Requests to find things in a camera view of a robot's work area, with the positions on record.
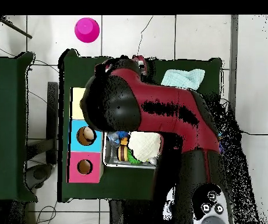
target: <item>tiled floor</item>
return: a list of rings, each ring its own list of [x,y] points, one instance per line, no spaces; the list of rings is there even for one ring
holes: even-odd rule
[[[76,22],[91,17],[100,25],[100,35],[95,42],[79,41],[73,30]],[[10,54],[32,51],[36,59],[58,70],[59,56],[67,48],[75,48],[81,56],[137,54],[141,31],[151,16],[8,16],[14,25],[30,33],[27,39],[22,34],[0,23],[0,48]],[[230,63],[230,15],[177,15],[153,16],[143,32],[139,54],[164,60],[186,58],[208,60],[220,57],[223,60],[223,98],[228,97]],[[0,56],[8,56],[0,50]],[[48,81],[59,81],[57,71],[36,61],[29,72],[29,90],[47,99]],[[29,96],[29,138],[45,138],[46,104]],[[44,155],[34,160],[45,162]],[[38,203],[29,205],[29,222],[36,224],[39,211],[57,200],[57,168],[44,186],[36,191]],[[109,206],[106,200],[79,200],[57,203],[57,215],[49,224],[109,224]],[[52,208],[41,213],[39,221],[50,219]]]

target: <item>dark green table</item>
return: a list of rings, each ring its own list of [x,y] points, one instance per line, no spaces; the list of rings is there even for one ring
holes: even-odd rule
[[[0,57],[0,200],[36,201],[24,183],[26,72],[34,54]]]
[[[104,62],[108,57],[87,58],[79,57],[73,49],[66,50],[59,59],[59,175],[58,200],[66,201],[69,198],[111,198],[149,200],[151,197],[151,184],[154,170],[131,169],[104,166],[103,176],[98,184],[67,183],[66,161],[68,155],[68,129],[70,89],[85,88],[87,81],[94,74],[94,67]],[[179,59],[176,61],[149,61],[154,74],[152,83],[161,84],[166,70],[180,69],[191,71],[204,69],[204,80],[198,92],[206,100],[218,97],[220,92],[221,59],[214,58],[209,61],[196,61]]]

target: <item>black button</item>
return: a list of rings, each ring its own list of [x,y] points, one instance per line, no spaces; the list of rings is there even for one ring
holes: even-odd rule
[[[217,200],[217,193],[214,191],[210,191],[209,194],[207,195],[209,200],[215,202]]]
[[[223,207],[222,207],[221,204],[216,204],[216,205],[215,205],[215,212],[216,212],[217,214],[221,215],[221,214],[223,213],[223,211],[224,211],[224,209],[223,209]]]
[[[211,206],[209,204],[202,204],[203,213],[207,214],[211,211]]]

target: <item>pink block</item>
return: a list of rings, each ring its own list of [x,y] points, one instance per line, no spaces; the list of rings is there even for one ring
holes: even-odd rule
[[[89,160],[93,169],[89,174],[81,174],[77,164],[81,160]],[[99,183],[101,177],[101,153],[100,152],[71,152],[69,166],[69,183]]]

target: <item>pink cup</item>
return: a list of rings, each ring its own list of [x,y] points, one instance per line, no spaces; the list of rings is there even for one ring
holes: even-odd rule
[[[75,25],[75,35],[82,42],[94,42],[99,34],[99,25],[92,18],[82,18]]]

